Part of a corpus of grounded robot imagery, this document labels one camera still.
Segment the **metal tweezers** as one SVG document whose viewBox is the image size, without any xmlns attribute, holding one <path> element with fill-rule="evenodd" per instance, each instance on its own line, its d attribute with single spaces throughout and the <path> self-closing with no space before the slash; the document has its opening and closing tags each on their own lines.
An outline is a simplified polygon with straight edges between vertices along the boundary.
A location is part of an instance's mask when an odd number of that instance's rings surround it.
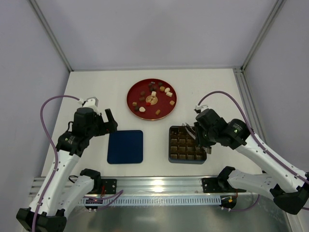
<svg viewBox="0 0 309 232">
<path fill-rule="evenodd" d="M 195 140 L 195 142 L 197 144 L 196 133 L 192 129 L 192 127 L 189 124 L 187 124 L 187 123 L 182 123 L 182 126 L 185 128 L 187 133 Z M 212 153 L 212 148 L 211 147 L 204 147 L 204 146 L 199 146 L 199 147 L 201 147 L 205 151 L 206 154 L 211 154 Z"/>
</svg>

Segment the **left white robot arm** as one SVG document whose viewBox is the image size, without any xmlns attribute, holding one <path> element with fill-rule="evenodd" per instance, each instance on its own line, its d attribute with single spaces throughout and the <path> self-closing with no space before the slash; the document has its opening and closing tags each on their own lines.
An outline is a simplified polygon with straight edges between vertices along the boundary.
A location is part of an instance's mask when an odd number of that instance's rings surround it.
<svg viewBox="0 0 309 232">
<path fill-rule="evenodd" d="M 16 219 L 28 232 L 62 232 L 67 219 L 78 202 L 89 193 L 102 188 L 101 174 L 92 169 L 84 169 L 68 191 L 68 178 L 89 146 L 93 137 L 117 131 L 117 122 L 110 109 L 105 110 L 107 122 L 102 115 L 89 107 L 78 108 L 67 129 L 54 147 L 55 158 L 39 192 L 29 207 L 20 208 Z"/>
</svg>

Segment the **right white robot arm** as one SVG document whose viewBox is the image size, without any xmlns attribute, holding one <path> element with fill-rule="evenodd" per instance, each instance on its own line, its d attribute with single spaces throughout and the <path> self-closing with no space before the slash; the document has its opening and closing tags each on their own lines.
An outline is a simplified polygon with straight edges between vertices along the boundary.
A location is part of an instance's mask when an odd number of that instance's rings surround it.
<svg viewBox="0 0 309 232">
<path fill-rule="evenodd" d="M 271 199 L 286 213 L 296 215 L 309 199 L 309 174 L 296 168 L 265 144 L 245 122 L 226 122 L 207 107 L 195 109 L 196 142 L 210 148 L 220 144 L 246 156 L 258 165 L 263 174 L 248 174 L 226 166 L 218 174 L 219 186 L 242 189 Z"/>
</svg>

